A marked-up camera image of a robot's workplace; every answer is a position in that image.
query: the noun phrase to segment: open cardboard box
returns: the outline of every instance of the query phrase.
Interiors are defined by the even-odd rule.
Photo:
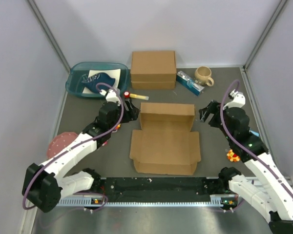
[[[130,158],[140,173],[192,175],[201,161],[193,104],[141,103],[142,130],[133,130]]]

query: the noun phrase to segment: closed cardboard box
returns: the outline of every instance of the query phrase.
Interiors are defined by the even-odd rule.
[[[134,89],[174,89],[176,82],[175,52],[132,52],[130,74]]]
[[[175,81],[169,82],[131,82],[133,89],[174,89]]]
[[[136,171],[192,175],[201,161],[194,119],[193,104],[141,103],[141,130],[133,130],[130,147]]]

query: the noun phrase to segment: small yellow object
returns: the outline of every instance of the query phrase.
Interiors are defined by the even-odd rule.
[[[137,95],[137,94],[130,94],[129,96],[130,96],[131,98],[142,99],[142,100],[148,100],[148,96]]]

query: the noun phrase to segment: white paper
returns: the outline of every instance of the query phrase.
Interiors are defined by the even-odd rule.
[[[90,70],[89,71],[89,75],[88,75],[88,78],[97,74],[97,73],[100,73],[100,72],[105,72],[107,73],[111,78],[114,78],[115,79],[115,83],[113,85],[113,88],[114,89],[117,89],[118,87],[118,83],[119,83],[119,79],[121,77],[121,69],[115,69],[115,70],[103,70],[103,71],[99,71],[99,70]],[[83,94],[93,94],[92,91],[90,91],[88,88],[84,88],[83,90]]]

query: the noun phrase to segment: red bottle cap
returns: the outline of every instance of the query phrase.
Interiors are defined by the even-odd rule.
[[[129,98],[130,97],[130,93],[128,91],[124,92],[124,96],[125,98]]]

